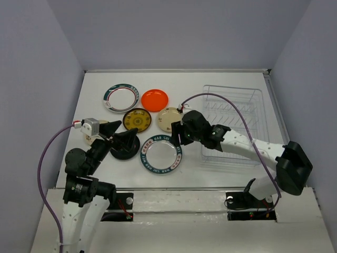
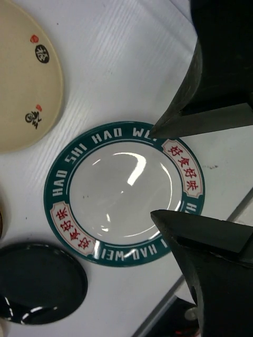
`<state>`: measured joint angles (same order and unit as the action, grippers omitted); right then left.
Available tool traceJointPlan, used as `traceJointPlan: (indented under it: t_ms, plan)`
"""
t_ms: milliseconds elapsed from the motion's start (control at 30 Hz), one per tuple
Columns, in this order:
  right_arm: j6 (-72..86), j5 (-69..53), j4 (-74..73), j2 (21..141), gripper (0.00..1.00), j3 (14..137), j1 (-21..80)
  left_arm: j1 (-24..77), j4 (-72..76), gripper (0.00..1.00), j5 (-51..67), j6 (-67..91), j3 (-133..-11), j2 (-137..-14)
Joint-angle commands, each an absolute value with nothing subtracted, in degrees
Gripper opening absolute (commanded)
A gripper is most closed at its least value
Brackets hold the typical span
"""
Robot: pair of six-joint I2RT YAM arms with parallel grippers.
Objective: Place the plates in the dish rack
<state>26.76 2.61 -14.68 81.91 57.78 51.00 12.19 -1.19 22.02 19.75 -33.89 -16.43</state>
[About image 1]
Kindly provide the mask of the orange plate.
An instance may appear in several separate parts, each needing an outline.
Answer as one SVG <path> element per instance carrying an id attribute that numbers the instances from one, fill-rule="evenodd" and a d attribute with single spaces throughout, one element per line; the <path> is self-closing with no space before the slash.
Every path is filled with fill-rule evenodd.
<path id="1" fill-rule="evenodd" d="M 146 91 L 141 98 L 141 104 L 144 109 L 150 112 L 159 112 L 166 108 L 169 103 L 167 94 L 159 89 L 151 89 Z"/>

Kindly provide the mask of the yellow brown patterned plate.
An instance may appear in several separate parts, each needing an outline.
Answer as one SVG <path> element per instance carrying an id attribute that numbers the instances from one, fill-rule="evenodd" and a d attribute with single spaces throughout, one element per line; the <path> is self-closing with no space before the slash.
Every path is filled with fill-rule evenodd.
<path id="1" fill-rule="evenodd" d="M 138 133 L 141 133 L 150 127 L 152 117 L 147 110 L 134 108 L 125 113 L 122 123 L 127 130 L 137 128 Z"/>

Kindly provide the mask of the cream floral plate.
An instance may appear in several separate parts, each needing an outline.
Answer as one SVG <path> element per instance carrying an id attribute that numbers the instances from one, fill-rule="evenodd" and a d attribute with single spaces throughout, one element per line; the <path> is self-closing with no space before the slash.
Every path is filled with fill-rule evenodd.
<path id="1" fill-rule="evenodd" d="M 172 132 L 172 126 L 171 124 L 174 122 L 180 122 L 181 121 L 181 114 L 177 110 L 177 108 L 174 107 L 168 107 L 163 110 L 161 110 L 157 115 L 157 126 L 163 130 L 164 132 L 171 133 Z"/>

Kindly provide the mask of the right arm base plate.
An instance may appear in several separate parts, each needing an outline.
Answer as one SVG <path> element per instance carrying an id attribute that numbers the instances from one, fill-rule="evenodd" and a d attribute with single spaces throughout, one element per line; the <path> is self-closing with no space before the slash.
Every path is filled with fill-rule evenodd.
<path id="1" fill-rule="evenodd" d="M 226 193 L 224 205 L 227 209 L 228 221 L 276 221 L 274 202 L 271 196 L 263 200 L 255 198 L 244 200 L 242 192 L 230 191 Z"/>

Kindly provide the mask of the beige plate black blot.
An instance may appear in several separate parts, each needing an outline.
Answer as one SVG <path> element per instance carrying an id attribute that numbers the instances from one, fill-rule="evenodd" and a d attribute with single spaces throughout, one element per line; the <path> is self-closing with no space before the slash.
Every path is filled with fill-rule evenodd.
<path id="1" fill-rule="evenodd" d="M 100 124 L 104 124 L 104 123 L 108 123 L 108 121 L 106 120 L 99 120 L 99 123 Z M 102 140 L 103 138 L 100 137 L 99 135 L 95 135 L 95 136 L 88 136 L 86 134 L 83 134 L 84 136 L 84 141 L 87 145 L 92 145 L 92 143 L 96 140 L 96 139 L 99 139 L 99 140 Z"/>

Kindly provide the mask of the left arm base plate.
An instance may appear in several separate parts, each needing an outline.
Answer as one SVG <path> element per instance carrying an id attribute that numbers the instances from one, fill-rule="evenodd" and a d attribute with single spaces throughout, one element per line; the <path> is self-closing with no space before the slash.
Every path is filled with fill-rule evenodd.
<path id="1" fill-rule="evenodd" d="M 104 212 L 101 222 L 132 222 L 134 193 L 117 192 L 116 200 Z"/>

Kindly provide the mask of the white plate teal lettered rim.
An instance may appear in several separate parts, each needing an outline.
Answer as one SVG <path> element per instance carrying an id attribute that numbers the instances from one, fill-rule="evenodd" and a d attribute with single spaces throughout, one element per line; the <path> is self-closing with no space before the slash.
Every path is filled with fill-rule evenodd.
<path id="1" fill-rule="evenodd" d="M 181 163 L 183 152 L 171 142 L 169 135 L 158 134 L 147 139 L 140 149 L 143 167 L 153 174 L 168 174 Z"/>

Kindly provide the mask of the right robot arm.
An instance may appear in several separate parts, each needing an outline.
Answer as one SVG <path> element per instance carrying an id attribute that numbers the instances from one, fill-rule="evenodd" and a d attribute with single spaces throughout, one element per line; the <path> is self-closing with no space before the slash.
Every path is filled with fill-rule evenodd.
<path id="1" fill-rule="evenodd" d="M 176 147 L 199 142 L 207 149 L 237 154 L 261 163 L 267 176 L 250 180 L 242 193 L 242 200 L 249 207 L 282 192 L 301 195 L 313 169 L 298 143 L 274 144 L 254 139 L 228 126 L 211 125 L 202 113 L 195 110 L 185 113 L 171 127 L 171 142 Z"/>

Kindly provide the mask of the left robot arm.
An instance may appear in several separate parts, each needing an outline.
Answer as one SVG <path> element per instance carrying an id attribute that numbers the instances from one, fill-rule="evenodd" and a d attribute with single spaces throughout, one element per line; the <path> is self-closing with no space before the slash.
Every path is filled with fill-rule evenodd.
<path id="1" fill-rule="evenodd" d="M 111 150 L 130 152 L 133 149 L 138 129 L 118 133 L 121 124 L 121 121 L 101 124 L 94 118 L 73 122 L 72 126 L 82 133 L 99 138 L 88 150 L 73 148 L 65 156 L 60 252 L 85 252 L 93 228 L 104 211 L 116 204 L 116 186 L 99 181 L 93 174 Z"/>

